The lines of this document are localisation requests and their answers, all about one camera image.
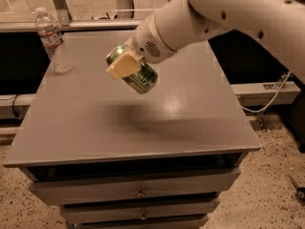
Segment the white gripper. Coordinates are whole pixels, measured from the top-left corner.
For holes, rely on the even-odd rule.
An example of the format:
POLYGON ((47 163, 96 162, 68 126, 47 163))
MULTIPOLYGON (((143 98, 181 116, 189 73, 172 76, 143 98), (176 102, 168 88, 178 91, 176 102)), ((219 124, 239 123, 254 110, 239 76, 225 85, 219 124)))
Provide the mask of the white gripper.
POLYGON ((133 52, 123 52, 119 55, 106 70, 115 80, 139 72, 142 59, 147 63, 158 64, 175 55, 175 51, 164 43, 159 33, 155 13, 137 26, 126 43, 142 56, 133 52))

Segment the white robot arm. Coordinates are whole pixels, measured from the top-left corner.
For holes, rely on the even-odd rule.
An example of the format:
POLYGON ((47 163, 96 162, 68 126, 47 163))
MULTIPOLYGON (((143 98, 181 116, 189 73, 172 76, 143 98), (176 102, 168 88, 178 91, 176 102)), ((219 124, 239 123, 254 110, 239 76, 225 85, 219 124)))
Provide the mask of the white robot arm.
POLYGON ((305 81, 305 5, 295 0, 171 0, 147 17, 107 68, 114 79, 138 73, 196 42, 237 30, 305 81))

